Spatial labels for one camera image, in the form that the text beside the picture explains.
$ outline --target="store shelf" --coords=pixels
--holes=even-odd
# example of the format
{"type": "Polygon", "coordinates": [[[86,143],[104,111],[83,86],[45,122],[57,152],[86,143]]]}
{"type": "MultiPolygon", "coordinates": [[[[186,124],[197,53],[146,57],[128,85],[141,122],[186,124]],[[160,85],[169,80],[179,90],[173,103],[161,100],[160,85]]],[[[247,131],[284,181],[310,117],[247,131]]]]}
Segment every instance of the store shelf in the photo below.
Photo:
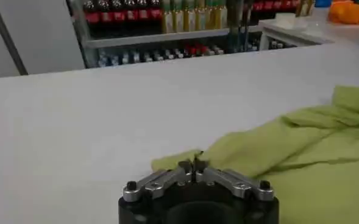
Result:
{"type": "Polygon", "coordinates": [[[262,31],[262,27],[258,25],[248,27],[248,32],[250,33],[261,32],[261,31],[262,31]]]}
{"type": "Polygon", "coordinates": [[[186,39],[203,38],[203,37],[218,37],[218,36],[227,35],[228,33],[229,33],[229,29],[202,30],[202,31],[194,31],[194,32],[166,33],[166,34],[146,35],[146,36],[137,36],[137,37],[85,40],[83,42],[83,45],[88,48],[115,47],[115,46],[131,45],[131,44],[154,43],[161,41],[186,40],[186,39]]]}

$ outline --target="metal pole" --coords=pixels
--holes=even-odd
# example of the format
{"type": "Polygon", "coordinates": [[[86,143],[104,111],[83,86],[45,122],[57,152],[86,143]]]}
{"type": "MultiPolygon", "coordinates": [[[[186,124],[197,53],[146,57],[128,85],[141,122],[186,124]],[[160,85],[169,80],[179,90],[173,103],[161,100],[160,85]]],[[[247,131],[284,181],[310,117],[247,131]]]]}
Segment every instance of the metal pole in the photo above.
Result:
{"type": "Polygon", "coordinates": [[[22,59],[18,53],[18,50],[15,47],[15,44],[9,34],[9,31],[6,28],[6,25],[4,24],[1,14],[0,14],[0,34],[2,36],[4,44],[7,47],[7,50],[9,50],[11,58],[13,59],[18,72],[20,72],[21,75],[28,75],[27,70],[23,65],[22,59]]]}

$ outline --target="red label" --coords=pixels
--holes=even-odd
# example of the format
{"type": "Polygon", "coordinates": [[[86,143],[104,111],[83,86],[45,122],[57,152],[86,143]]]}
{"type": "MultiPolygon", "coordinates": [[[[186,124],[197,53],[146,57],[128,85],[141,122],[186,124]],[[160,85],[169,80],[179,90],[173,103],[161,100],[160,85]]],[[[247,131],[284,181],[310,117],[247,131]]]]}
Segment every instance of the red label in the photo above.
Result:
{"type": "Polygon", "coordinates": [[[272,1],[266,1],[263,8],[265,10],[271,10],[272,9],[273,2],[272,1]]]}
{"type": "Polygon", "coordinates": [[[98,23],[99,22],[99,14],[98,13],[86,13],[86,20],[90,24],[98,23]]]}
{"type": "Polygon", "coordinates": [[[292,6],[291,0],[283,1],[281,9],[290,9],[292,6]]]}
{"type": "Polygon", "coordinates": [[[163,13],[160,9],[151,9],[150,15],[153,19],[161,19],[163,17],[163,13]]]}
{"type": "Polygon", "coordinates": [[[138,11],[137,10],[128,10],[126,12],[126,18],[128,20],[137,20],[138,19],[138,11]]]}
{"type": "Polygon", "coordinates": [[[291,5],[292,5],[291,7],[296,8],[299,5],[299,3],[300,3],[300,0],[293,0],[291,3],[291,5]]]}
{"type": "Polygon", "coordinates": [[[274,9],[281,9],[282,2],[281,1],[275,1],[274,5],[272,6],[274,9]]]}
{"type": "Polygon", "coordinates": [[[124,21],[125,20],[125,12],[114,12],[114,20],[115,21],[124,21]]]}
{"type": "Polygon", "coordinates": [[[102,12],[101,13],[101,21],[104,23],[110,23],[113,21],[113,13],[112,12],[102,12]]]}
{"type": "Polygon", "coordinates": [[[254,3],[252,6],[253,11],[262,11],[263,10],[263,2],[254,3]]]}
{"type": "Polygon", "coordinates": [[[145,9],[139,10],[138,17],[139,17],[139,19],[148,19],[149,18],[148,10],[145,10],[145,9]]]}

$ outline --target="product display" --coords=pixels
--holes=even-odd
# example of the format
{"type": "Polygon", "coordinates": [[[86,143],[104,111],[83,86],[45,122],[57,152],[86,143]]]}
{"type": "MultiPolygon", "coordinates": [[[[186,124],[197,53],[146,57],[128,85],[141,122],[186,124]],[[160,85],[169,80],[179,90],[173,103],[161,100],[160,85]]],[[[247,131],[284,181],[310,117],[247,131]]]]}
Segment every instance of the product display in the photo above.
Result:
{"type": "Polygon", "coordinates": [[[120,51],[114,54],[111,51],[100,50],[98,66],[118,66],[142,62],[173,60],[225,54],[224,46],[218,44],[204,45],[200,43],[187,44],[183,48],[160,48],[142,51],[120,51]]]}
{"type": "Polygon", "coordinates": [[[276,13],[296,13],[299,3],[300,0],[254,0],[249,25],[257,25],[259,20],[274,19],[276,13]]]}
{"type": "Polygon", "coordinates": [[[278,40],[271,40],[269,44],[269,50],[292,48],[292,47],[296,47],[296,46],[278,40]]]}
{"type": "Polygon", "coordinates": [[[93,38],[116,38],[227,28],[226,0],[87,0],[93,38]]]}

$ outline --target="white counter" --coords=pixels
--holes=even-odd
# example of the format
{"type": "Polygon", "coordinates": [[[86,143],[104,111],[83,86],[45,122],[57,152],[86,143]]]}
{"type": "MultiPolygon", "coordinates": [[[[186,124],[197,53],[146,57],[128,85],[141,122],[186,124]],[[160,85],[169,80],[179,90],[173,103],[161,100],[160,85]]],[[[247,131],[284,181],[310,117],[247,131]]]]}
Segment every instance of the white counter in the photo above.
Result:
{"type": "Polygon", "coordinates": [[[152,158],[328,103],[335,85],[359,85],[359,47],[0,79],[0,223],[117,223],[152,158]]]}

